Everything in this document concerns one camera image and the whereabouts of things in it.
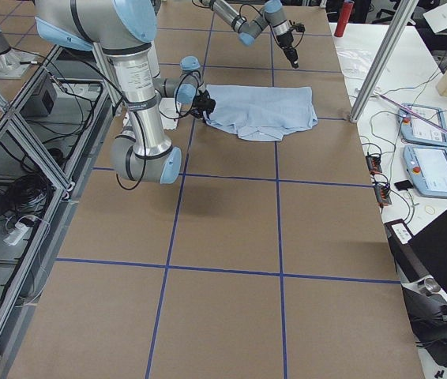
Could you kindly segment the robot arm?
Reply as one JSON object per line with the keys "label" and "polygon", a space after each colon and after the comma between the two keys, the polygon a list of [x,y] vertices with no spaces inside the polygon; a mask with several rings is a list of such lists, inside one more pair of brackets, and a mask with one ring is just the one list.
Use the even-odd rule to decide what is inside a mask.
{"label": "robot arm", "polygon": [[303,34],[305,27],[302,23],[294,23],[287,19],[281,1],[267,1],[260,9],[250,4],[257,13],[251,20],[226,1],[197,1],[197,3],[219,16],[239,35],[239,40],[246,46],[251,46],[265,29],[270,28],[276,45],[282,50],[291,67],[298,69],[299,57],[294,45],[293,31]]}
{"label": "robot arm", "polygon": [[182,78],[155,87],[148,62],[156,38],[157,19],[150,1],[37,1],[39,35],[61,47],[93,51],[101,47],[113,65],[114,85],[124,100],[131,126],[112,145],[117,175],[131,181],[171,184],[182,163],[180,148],[164,132],[160,98],[173,97],[190,105],[190,113],[210,114],[215,101],[202,81],[196,58],[182,61]]}

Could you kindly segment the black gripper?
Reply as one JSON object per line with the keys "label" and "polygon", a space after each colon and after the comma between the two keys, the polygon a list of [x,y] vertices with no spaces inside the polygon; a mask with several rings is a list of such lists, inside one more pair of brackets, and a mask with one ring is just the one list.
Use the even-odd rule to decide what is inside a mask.
{"label": "black gripper", "polygon": [[294,69],[299,68],[299,57],[296,49],[293,47],[294,38],[291,32],[285,32],[284,34],[277,36],[278,46],[282,49],[287,60],[290,62],[291,67]]}
{"label": "black gripper", "polygon": [[211,98],[195,98],[190,109],[190,114],[199,119],[209,116],[212,113]]}

